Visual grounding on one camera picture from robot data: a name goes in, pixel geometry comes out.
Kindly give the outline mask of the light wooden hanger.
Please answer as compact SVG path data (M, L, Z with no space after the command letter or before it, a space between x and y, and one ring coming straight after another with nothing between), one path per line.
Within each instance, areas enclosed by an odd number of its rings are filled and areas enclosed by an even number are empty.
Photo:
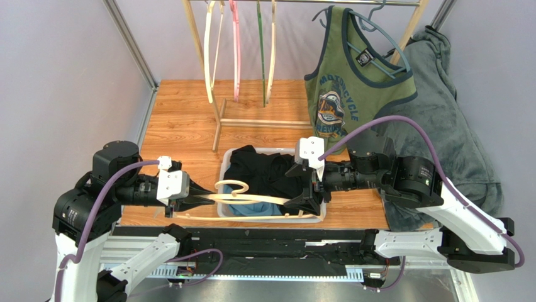
M218 210L217 217L193 216L188 213L188 211L184 211L175 212L173 218L199 221L235 221L260 223L318 223L325 219L326 206L324 204L321 204L321 214L318 216L305 213L301 210L299 210L298 214L296 215L291 215L289 213L282 213L282 215L279 216L235 216L233 214L227 215L223 212L223 208L227 207L227 204L245 205L255 203L273 203L279 205L280 207L284 206L284 203L286 201L289 201L288 199L284 198L245 194L244 192L249 189L249 186L244 182L236 180L219 181L215 184L215 188L220 189L220 187L230 184L239 185L241 188L237 190L232 190L229 194L205 194L196 196L199 198L213 200ZM155 198L157 199L157 188L152 189L151 191L156 194Z

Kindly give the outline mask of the black garment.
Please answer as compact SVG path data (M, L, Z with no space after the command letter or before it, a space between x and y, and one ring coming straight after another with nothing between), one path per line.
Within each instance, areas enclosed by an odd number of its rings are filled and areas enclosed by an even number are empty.
M303 193L304 177L288 177L294 157L289 154L262 154L251 145L234 150L224 180L242 181L248 194L293 199Z

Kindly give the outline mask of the blue tank top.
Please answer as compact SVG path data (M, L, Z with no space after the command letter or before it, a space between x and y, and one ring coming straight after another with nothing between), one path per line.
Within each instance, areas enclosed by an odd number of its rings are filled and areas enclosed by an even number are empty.
M277 191L269 187L259 187L249 184L249 190L246 194L265 195L277 197ZM226 205L230 212L235 216L279 216L282 215L279 205L273 203L255 203L245 205Z

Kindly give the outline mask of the beige wooden hanger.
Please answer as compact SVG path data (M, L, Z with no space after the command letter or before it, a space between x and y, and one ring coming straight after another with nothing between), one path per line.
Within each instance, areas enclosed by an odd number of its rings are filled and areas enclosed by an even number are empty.
M271 50L270 50L270 64L269 64L269 76L267 81L267 91L265 96L265 104L268 105L271 100L272 85L274 81L274 72L276 64L276 0L271 1Z

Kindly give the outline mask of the cream plastic hanger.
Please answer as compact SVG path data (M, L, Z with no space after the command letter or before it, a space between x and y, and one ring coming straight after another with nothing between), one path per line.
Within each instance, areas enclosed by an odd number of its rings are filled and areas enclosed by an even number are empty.
M203 74L208 102L209 104L215 104L214 86L219 59L221 30L225 14L225 2L207 1L207 3L203 35ZM213 35L213 20L215 16L220 17L217 36Z

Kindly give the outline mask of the olive green tank top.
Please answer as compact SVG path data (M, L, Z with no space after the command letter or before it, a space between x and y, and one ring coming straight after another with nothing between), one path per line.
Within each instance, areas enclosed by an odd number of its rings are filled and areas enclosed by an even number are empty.
M348 133L386 115L418 93L412 70L402 70L377 53L350 8L330 6L316 69L304 86L313 134L325 149Z

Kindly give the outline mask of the pink plastic hanger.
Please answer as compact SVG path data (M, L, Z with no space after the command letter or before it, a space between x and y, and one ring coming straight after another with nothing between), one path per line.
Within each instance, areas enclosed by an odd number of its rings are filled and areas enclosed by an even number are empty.
M240 49L240 23L237 1L229 0L230 10L232 12L233 26L233 53L234 53L234 92L233 100L238 102L240 94L241 79L241 49Z

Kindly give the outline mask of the green plastic hanger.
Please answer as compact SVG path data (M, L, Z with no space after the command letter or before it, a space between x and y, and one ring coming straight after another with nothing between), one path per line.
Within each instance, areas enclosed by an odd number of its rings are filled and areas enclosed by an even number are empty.
M267 91L266 91L266 77L265 77L265 54L264 54L264 34L263 34L263 22L262 12L260 7L260 1L256 1L257 12L257 26L259 32L259 50L260 50L260 65L262 75L262 105L265 108L267 103Z

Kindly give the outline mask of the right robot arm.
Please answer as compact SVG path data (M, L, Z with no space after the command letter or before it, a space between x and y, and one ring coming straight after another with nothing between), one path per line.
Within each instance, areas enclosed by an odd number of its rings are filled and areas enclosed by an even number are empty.
M432 161L398 156L393 141L372 130L351 138L347 149L347 161L318 160L319 139L302 138L286 172L287 177L301 180L301 193L285 207L319 214L335 191L376 189L384 201L431 216L439 226L412 232L366 230L360 242L362 254L444 260L473 274L514 269L515 254L506 240L513 235L513 221L471 211L471 202L450 191L450 181L440 177Z

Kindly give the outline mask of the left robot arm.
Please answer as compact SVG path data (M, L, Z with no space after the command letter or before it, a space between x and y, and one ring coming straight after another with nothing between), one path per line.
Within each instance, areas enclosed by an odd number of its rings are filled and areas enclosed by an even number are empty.
M154 161L160 176L141 174L147 162L137 144L107 143L92 158L92 169L53 209L57 272L52 301L126 301L156 268L193 252L192 235L166 226L158 237L122 264L101 268L101 257L124 206L161 206L168 215L211 204L209 191L182 170L180 162Z

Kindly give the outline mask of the wooden clothes rack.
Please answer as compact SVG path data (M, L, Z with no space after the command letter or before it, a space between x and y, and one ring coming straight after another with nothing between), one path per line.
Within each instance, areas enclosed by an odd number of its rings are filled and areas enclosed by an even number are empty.
M389 42L394 47L394 55L391 58L391 63L396 64L398 60L402 60L405 64L405 69L409 70L408 61L403 55L403 50L406 47L407 42L410 40L411 35L416 29L416 26L418 25L418 22L422 18L422 14L426 10L426 7L428 6L428 1L421 0L421 1L322 1L322 4L359 4L359 5L373 5L375 4L376 7L371 9L371 12L379 11L384 6L407 6L407 7L413 7L413 14L411 15L411 18L409 19L409 22L407 24L406 30L404 34L402 35L400 41L398 43L395 43L393 38L390 37L383 29L380 29L378 25L372 22L371 17L358 15L358 17L362 20L364 20L366 23L370 24L371 26L375 27L378 31L384 35ZM194 38L194 46L196 48L196 52L198 55L198 59L201 65L201 68L203 69L203 39L200 39L196 20L194 17L193 9L191 7L190 1L184 1L183 2L184 10L186 13L186 17L189 23L191 35ZM266 77L266 90L267 90L267 81L268 81L269 73L265 75ZM213 113L215 116L216 121L216 129L215 129L215 136L213 139L213 145L212 145L212 151L216 152L218 150L220 138L221 138L221 130L225 126L229 127L239 127L239 128L273 128L273 129L296 129L296 130L310 130L311 125L306 121L287 121L287 120L252 120L252 119L237 119L237 118L226 118L225 117L225 111L226 111L226 104L227 100L224 99L221 105L218 105L215 101L215 104L211 104L213 108Z

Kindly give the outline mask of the grey fleece blanket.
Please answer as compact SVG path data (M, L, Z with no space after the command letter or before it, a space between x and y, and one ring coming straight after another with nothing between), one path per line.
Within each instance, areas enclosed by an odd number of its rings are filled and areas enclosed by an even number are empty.
M388 110L386 115L405 116L426 132L445 175L476 206L497 217L504 197L500 179L476 133L470 129L460 106L457 91L449 77L451 44L431 26L415 33L404 54L413 71L417 97ZM374 131L392 138L396 153L433 160L421 135L409 124L385 122ZM420 229L434 218L384 201L388 228L395 232Z

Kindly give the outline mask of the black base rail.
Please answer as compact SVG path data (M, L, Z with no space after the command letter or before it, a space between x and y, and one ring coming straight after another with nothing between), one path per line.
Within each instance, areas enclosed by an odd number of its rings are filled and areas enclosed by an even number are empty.
M398 257L386 260L360 245L363 230L306 228L189 228L189 260L162 264L150 277L172 282L201 279L362 279L358 268L382 272L397 268Z

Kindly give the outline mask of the aluminium frame post left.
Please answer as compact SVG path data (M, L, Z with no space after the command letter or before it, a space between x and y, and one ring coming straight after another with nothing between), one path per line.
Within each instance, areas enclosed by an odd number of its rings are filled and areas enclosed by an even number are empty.
M118 2L115 0L103 0L103 3L108 10L111 19L114 21L121 37L123 38L123 41L129 49L138 69L142 73L145 82L153 92L156 91L159 87L159 83L150 70L150 67L145 60L145 57L143 56L143 53L138 46L132 31L130 30L128 22L124 17Z

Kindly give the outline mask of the aluminium frame post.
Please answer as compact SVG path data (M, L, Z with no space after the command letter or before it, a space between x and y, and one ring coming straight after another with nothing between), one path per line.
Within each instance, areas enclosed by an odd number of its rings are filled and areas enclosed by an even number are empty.
M150 67L145 60L145 57L143 56L143 53L138 46L132 31L130 30L128 22L124 17L118 2L115 0L103 0L103 3L108 10L111 19L114 21L121 37L123 38L123 41L129 49L138 69L142 73L145 82L153 92L156 91L159 87L159 83L150 70Z
M440 30L446 22L447 18L449 17L456 3L457 0L443 0L435 16L433 17L430 26L435 30Z

